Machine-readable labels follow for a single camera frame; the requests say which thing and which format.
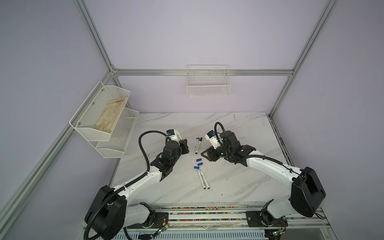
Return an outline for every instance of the robotic arm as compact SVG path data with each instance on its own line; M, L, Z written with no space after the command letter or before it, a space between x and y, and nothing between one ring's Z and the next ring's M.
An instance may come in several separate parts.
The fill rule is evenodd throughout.
M155 160L149 164L148 157L141 145L141 138L151 132L163 134L166 137L166 145L163 152L159 153ZM159 131L145 132L139 137L139 146L146 159L147 170L123 184L113 188L106 185L99 190L85 216L87 223L84 233L85 240L93 240L99 236L104 240L110 240L123 227L136 223L144 227L152 225L155 216L153 208L145 202L131 207L127 207L127 205L146 188L167 177L180 156L188 153L189 150L187 140L181 139L176 129L168 130L166 134ZM91 228L98 234L89 238L88 234Z
M216 131L217 125L220 125L223 130L219 138ZM240 163L245 167L256 168L277 179L291 190L290 195L276 200L272 199L265 204L260 213L262 225L271 226L279 218L293 213L300 213L306 217L316 214L315 211L326 194L313 169L293 167L263 155L254 147L242 146L235 134L225 131L220 122L215 124L215 130L208 132L205 138L211 142L212 147L202 152L201 156L209 161L217 161L223 157L234 164Z

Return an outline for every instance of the marker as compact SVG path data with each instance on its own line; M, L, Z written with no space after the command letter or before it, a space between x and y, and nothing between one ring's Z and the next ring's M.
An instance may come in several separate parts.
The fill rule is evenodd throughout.
M205 184L204 184L204 180L203 180L203 177L201 176L201 174L200 174L200 171L199 171L199 170L197 170L197 174L199 175L199 178L200 178L200 181L201 181L201 185L203 185L203 188L204 188L204 189L206 189L206 187L205 187Z
M201 173L201 176L203 177L203 180L204 180L205 185L206 185L207 188L209 189L209 184L208 184L207 179L206 179L205 176L204 176L204 173L203 173L201 170L199 170L199 172Z
M201 138L196 138L196 139L199 140L199 144L197 145L196 152L195 152L197 154L197 152L199 151L200 144L201 144L201 141L203 140L203 138L201 137Z

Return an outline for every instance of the beige cloth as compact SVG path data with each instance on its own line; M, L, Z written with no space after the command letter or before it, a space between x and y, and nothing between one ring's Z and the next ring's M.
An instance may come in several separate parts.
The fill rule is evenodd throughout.
M97 120L93 128L103 132L112 133L113 127L118 121L118 117L124 107L126 99L127 97L123 97L110 101L105 106L103 114Z

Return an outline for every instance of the white marble table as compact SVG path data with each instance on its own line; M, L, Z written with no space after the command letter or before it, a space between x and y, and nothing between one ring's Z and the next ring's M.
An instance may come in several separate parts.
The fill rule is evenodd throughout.
M200 153L210 146L204 136L220 121L225 130L236 134L242 145L255 147L263 154L286 163L265 113L144 113L139 114L125 156L116 171L113 185L122 183L141 173L145 160L137 142L140 134L149 130L166 132L177 129L188 140L190 152L182 155L173 171L161 182L140 194L132 204L147 202L152 205L205 205L249 204L267 202L285 196L290 191L280 182L256 169L230 163L223 158L216 162L203 159L200 169L205 174L210 189L203 189L194 166ZM203 137L196 155L197 137ZM142 145L149 161L162 152L164 136L150 133L142 138Z

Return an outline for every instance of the white wire basket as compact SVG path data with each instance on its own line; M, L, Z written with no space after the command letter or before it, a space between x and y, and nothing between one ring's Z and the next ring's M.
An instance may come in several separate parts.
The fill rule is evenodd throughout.
M126 97L125 101L122 103L123 106L127 104L130 91L116 87L116 86L102 86L97 95L92 100L92 103L89 104L83 115L80 117L77 123L72 125L72 119L70 120L71 126L82 135L83 138L87 141L108 141L111 138L112 133L117 124L117 120L122 114L122 110L118 114L116 121L114 122L111 131L105 132L95 129L95 124L101 117L104 112L106 105L113 99L119 99Z
M123 157L138 115L138 111L124 108L109 141L98 142L95 149L104 158Z
M229 96L229 65L188 65L187 96Z

